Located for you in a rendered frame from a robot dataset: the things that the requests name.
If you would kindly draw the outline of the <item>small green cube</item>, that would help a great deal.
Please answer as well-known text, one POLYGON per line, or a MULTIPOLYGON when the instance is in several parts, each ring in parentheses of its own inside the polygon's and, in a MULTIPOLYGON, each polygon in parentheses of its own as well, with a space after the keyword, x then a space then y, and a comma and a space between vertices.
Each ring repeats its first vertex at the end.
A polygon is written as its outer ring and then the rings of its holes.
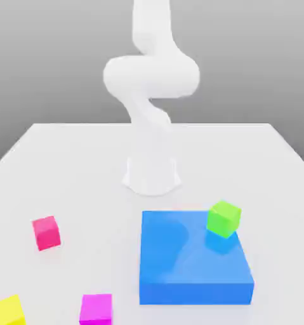
POLYGON ((241 208, 219 201, 208 211, 207 229, 228 239, 239 227, 241 208))

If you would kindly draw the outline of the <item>small red cube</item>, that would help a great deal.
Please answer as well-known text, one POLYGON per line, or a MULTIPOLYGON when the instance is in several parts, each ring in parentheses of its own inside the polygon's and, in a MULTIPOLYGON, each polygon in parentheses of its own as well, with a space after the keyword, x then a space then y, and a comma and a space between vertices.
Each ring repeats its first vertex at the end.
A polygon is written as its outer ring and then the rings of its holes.
POLYGON ((39 251, 61 245, 60 231, 54 216, 32 221, 39 251))

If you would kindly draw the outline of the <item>small magenta cube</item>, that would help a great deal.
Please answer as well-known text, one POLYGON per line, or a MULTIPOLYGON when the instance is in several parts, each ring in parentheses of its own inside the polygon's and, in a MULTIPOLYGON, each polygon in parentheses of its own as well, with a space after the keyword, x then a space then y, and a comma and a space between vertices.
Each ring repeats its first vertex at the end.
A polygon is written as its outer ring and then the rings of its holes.
POLYGON ((112 295, 83 295, 80 325, 113 325, 112 295))

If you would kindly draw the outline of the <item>small yellow cube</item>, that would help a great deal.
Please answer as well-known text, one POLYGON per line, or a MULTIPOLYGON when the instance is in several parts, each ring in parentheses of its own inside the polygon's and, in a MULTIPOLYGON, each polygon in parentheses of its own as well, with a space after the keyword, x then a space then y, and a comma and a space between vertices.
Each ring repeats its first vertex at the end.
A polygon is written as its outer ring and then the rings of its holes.
POLYGON ((18 295, 0 301, 0 325, 26 325, 18 295))

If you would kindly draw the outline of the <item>large blue box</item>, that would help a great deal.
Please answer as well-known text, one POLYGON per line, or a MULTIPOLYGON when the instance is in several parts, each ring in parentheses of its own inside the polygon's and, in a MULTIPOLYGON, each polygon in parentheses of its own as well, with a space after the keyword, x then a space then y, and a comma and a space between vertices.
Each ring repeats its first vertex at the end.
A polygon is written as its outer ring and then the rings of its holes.
POLYGON ((237 234, 206 228, 208 211, 143 211, 142 305, 249 305, 254 290, 237 234))

